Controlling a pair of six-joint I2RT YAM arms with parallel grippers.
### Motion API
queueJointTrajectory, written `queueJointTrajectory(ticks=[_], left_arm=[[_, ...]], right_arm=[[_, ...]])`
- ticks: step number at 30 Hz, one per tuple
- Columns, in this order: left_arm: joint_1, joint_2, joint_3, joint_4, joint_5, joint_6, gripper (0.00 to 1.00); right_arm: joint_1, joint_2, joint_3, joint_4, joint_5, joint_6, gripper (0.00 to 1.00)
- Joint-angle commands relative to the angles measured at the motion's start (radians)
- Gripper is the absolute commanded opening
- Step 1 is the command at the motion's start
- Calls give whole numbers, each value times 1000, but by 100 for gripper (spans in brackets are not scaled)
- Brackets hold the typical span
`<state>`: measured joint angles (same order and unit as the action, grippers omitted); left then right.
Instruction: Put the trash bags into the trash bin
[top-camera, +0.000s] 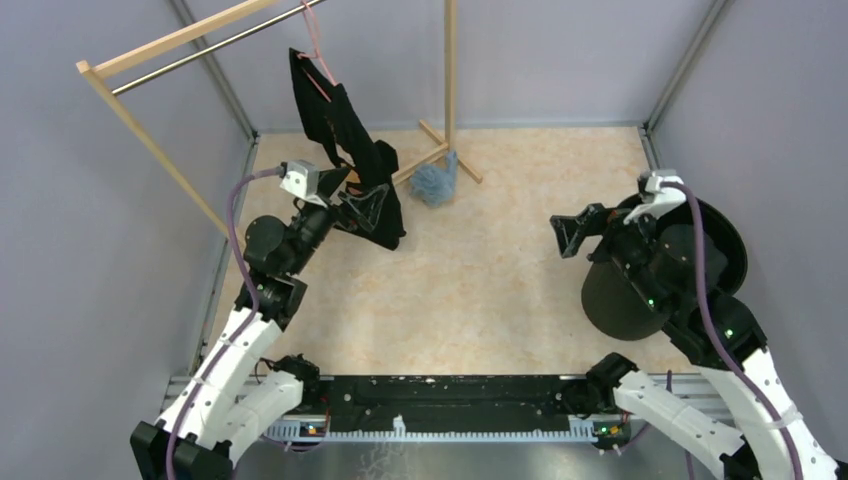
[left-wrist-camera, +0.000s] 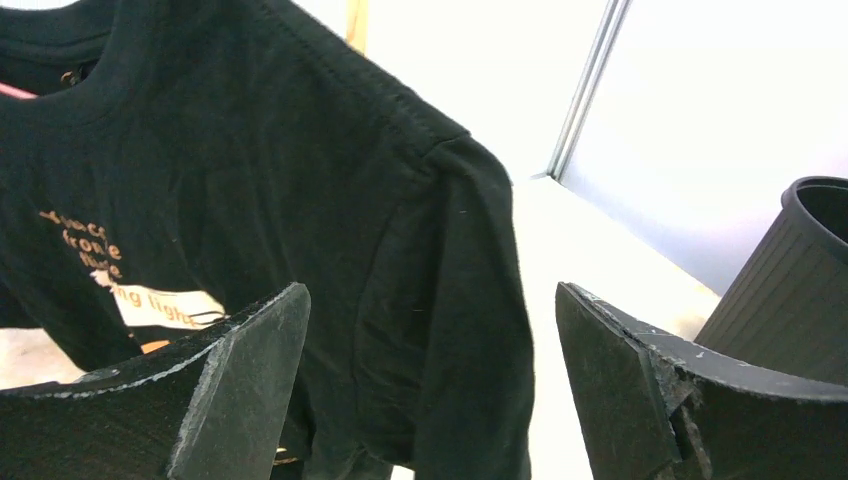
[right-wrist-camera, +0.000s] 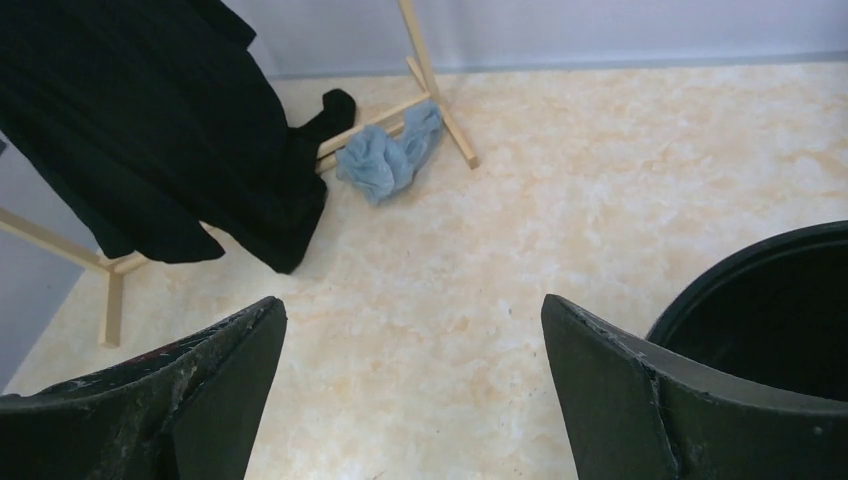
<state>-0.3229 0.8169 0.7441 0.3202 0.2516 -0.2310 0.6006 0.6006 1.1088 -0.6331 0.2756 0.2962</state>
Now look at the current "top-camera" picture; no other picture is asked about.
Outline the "blue plastic trash bag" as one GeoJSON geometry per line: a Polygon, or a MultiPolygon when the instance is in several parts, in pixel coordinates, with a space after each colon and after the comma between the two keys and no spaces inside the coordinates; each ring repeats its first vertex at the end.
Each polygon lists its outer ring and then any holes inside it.
{"type": "Polygon", "coordinates": [[[444,168],[420,165],[409,178],[411,196],[432,208],[445,204],[455,194],[458,169],[459,158],[453,150],[446,154],[444,168]]]}

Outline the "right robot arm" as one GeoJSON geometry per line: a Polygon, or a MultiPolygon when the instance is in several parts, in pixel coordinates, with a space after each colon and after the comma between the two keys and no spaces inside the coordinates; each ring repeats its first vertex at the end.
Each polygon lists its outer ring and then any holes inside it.
{"type": "Polygon", "coordinates": [[[736,296],[747,251],[722,213],[707,202],[653,213],[629,198],[614,208],[594,203],[575,216],[554,215],[550,224],[564,258],[599,238],[581,290],[592,325],[625,341],[666,335],[715,389],[732,423],[688,405],[618,353],[588,371],[594,409],[640,417],[719,479],[846,477],[846,463],[806,426],[765,333],[736,296]]]}

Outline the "black trash bin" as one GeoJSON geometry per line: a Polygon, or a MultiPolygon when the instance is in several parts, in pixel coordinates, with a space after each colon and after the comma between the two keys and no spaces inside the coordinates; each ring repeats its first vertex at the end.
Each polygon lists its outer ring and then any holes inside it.
{"type": "MultiPolygon", "coordinates": [[[[640,203],[632,195],[612,208],[607,228],[640,203]]],[[[695,282],[698,232],[704,236],[706,297],[712,318],[729,326],[740,322],[739,306],[732,297],[747,275],[746,245],[738,229],[713,205],[701,200],[698,206],[699,218],[687,203],[659,220],[653,218],[652,256],[639,269],[623,272],[612,263],[593,263],[592,252],[598,245],[588,255],[581,306],[595,328],[623,341],[664,332],[681,343],[705,344],[695,282]]],[[[597,235],[600,241],[603,233],[597,235]]]]}

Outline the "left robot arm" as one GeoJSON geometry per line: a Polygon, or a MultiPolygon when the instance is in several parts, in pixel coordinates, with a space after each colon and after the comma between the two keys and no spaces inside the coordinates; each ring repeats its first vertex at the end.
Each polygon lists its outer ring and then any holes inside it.
{"type": "Polygon", "coordinates": [[[221,334],[171,405],[152,423],[135,427],[130,445],[144,479],[229,479],[246,450],[269,426],[294,410],[319,404],[318,367],[300,355],[270,364],[269,374],[241,396],[244,381],[285,332],[307,285],[299,278],[333,229],[372,232],[392,184],[344,191],[350,173],[320,170],[295,160],[240,179],[230,190],[226,227],[242,276],[242,290],[221,334]],[[238,240],[235,207],[249,183],[280,179],[297,213],[289,223],[273,215],[256,218],[238,240]]]}

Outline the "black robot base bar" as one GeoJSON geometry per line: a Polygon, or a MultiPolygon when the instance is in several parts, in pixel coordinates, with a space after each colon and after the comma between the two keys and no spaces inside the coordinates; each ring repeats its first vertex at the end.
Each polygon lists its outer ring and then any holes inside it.
{"type": "Polygon", "coordinates": [[[627,416],[612,394],[582,376],[325,376],[284,414],[305,437],[495,437],[565,434],[601,419],[603,433],[627,416]]]}

